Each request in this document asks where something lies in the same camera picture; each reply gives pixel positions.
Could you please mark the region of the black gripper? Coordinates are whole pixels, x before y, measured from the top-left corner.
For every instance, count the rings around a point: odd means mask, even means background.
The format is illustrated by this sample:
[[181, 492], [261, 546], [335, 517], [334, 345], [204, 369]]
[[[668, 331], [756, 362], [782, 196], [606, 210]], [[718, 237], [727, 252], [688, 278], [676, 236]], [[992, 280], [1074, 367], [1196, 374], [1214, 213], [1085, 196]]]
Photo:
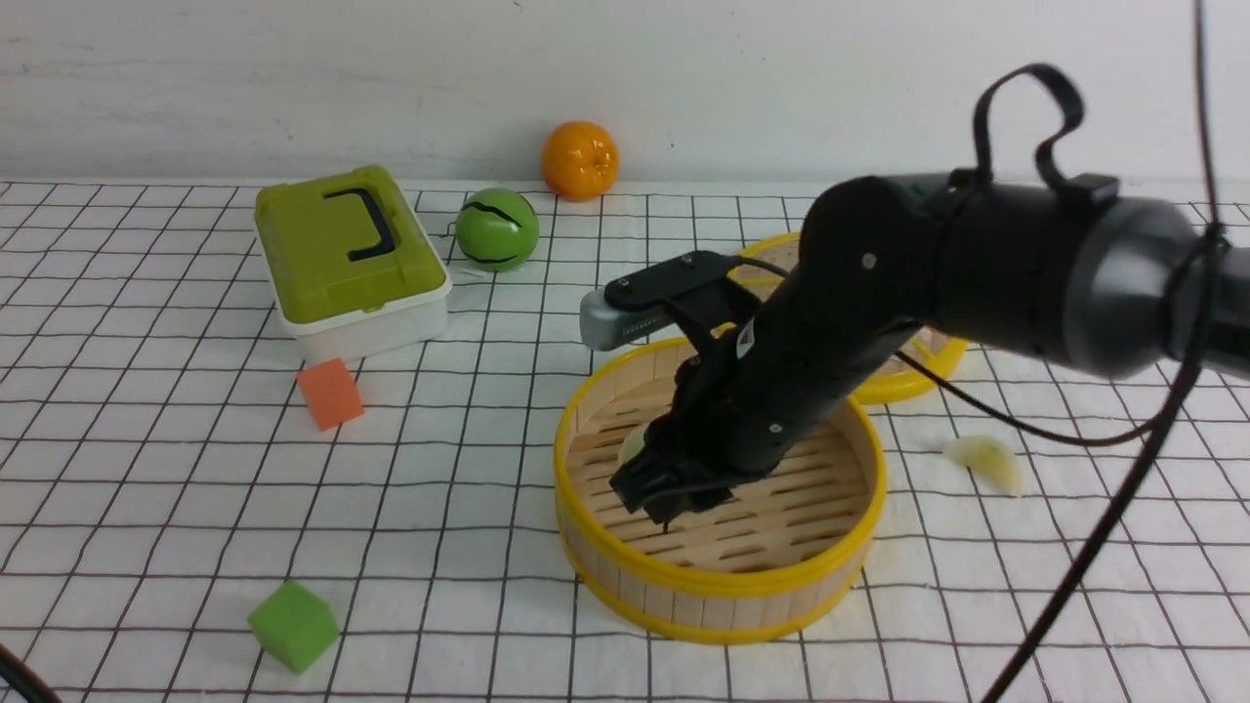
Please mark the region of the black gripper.
[[902, 346], [922, 311], [924, 284], [905, 274], [794, 266], [701, 357], [661, 427], [608, 484], [626, 512], [662, 528], [722, 507]]

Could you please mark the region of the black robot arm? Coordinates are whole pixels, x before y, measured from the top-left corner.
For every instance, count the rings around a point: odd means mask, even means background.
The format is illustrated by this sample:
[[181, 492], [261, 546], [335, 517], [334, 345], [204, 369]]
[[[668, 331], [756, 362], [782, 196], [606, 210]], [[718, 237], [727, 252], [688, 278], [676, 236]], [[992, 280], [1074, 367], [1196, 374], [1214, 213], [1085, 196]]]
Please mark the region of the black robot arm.
[[765, 299], [738, 258], [691, 251], [612, 281], [608, 306], [695, 348], [671, 407], [610, 480], [658, 524], [768, 477], [924, 326], [1089, 375], [1138, 374], [1190, 343], [1219, 279], [1205, 367], [1248, 375], [1248, 250], [1214, 264], [1170, 203], [1072, 188], [868, 176], [810, 206], [799, 259]]

